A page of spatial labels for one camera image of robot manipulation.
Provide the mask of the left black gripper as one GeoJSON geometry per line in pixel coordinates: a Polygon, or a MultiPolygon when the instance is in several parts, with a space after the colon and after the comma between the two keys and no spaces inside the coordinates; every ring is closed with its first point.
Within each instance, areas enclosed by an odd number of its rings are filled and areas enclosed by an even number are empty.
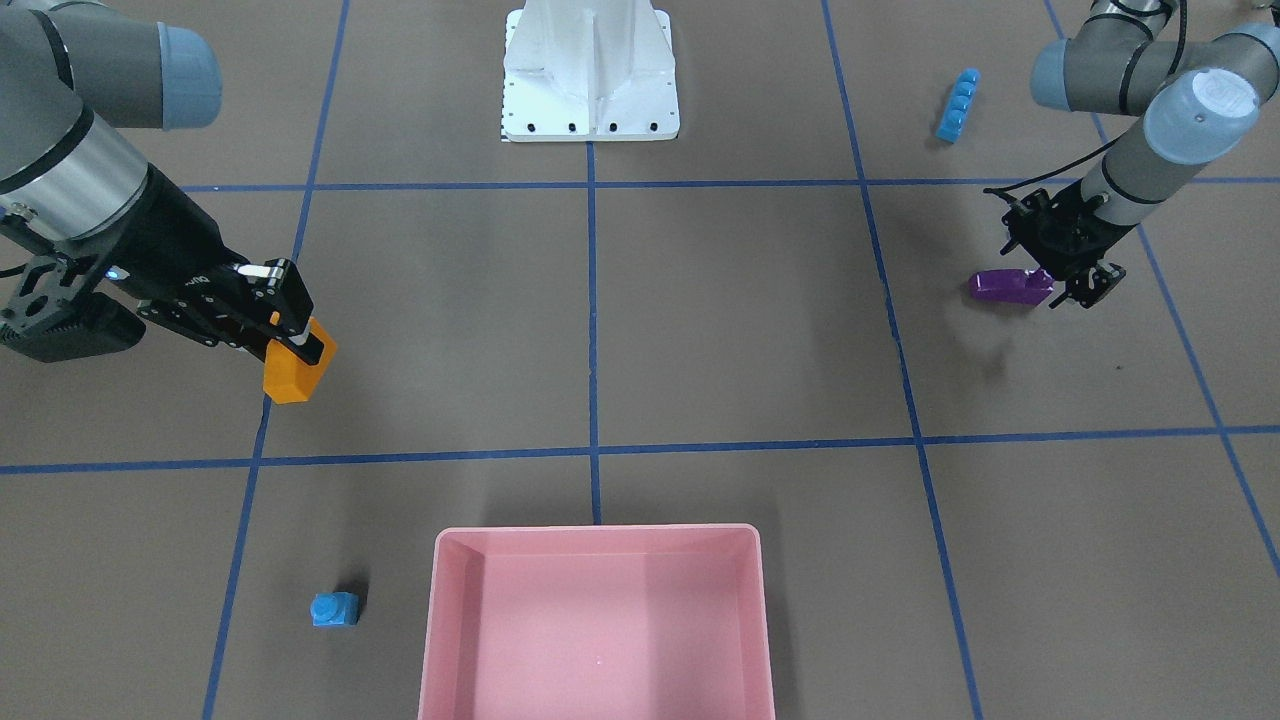
{"type": "Polygon", "coordinates": [[[1089,309],[1102,301],[1126,277],[1126,269],[1110,263],[1107,252],[1126,233],[1098,217],[1110,195],[1085,193],[1070,184],[1056,195],[1041,188],[1021,199],[1010,193],[1001,223],[1006,231],[1002,256],[1020,249],[1039,269],[1064,283],[1061,295],[1048,307],[1075,304],[1089,309]]]}

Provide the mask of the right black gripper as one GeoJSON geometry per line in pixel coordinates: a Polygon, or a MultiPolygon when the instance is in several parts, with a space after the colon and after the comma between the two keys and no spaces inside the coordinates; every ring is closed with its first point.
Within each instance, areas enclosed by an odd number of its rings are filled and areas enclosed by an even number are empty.
{"type": "Polygon", "coordinates": [[[111,350],[132,348],[152,323],[201,345],[262,351],[265,366],[319,366],[326,357],[297,265],[252,264],[228,249],[216,222],[156,167],[105,234],[115,283],[138,302],[136,310],[105,302],[111,350]]]}

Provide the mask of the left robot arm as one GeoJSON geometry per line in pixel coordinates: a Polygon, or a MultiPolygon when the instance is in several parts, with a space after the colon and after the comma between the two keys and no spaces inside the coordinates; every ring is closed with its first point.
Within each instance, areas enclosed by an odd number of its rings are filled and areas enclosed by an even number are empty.
{"type": "Polygon", "coordinates": [[[1025,250],[1062,283],[1059,302],[1092,307],[1125,277],[1107,252],[1206,167],[1235,149],[1277,95],[1277,20],[1190,42],[1187,1],[1094,1],[1078,33],[1046,46],[1034,101],[1129,117],[1087,154],[1088,172],[1051,193],[1037,178],[998,187],[1006,251],[1025,250]]]}

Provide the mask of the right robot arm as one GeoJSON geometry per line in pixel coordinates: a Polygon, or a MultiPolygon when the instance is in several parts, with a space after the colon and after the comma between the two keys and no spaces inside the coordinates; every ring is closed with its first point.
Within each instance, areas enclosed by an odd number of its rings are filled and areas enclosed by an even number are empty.
{"type": "Polygon", "coordinates": [[[209,126],[221,74],[197,33],[100,1],[3,4],[3,346],[40,363],[134,347],[148,324],[266,360],[335,352],[293,261],[252,263],[123,135],[209,126]]]}

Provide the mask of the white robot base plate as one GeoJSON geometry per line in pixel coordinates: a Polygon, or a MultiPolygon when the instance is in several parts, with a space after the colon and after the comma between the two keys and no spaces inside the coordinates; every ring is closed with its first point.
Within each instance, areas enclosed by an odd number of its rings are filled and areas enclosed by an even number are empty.
{"type": "Polygon", "coordinates": [[[526,1],[504,31],[503,141],[678,137],[672,23],[652,3],[526,1]]]}

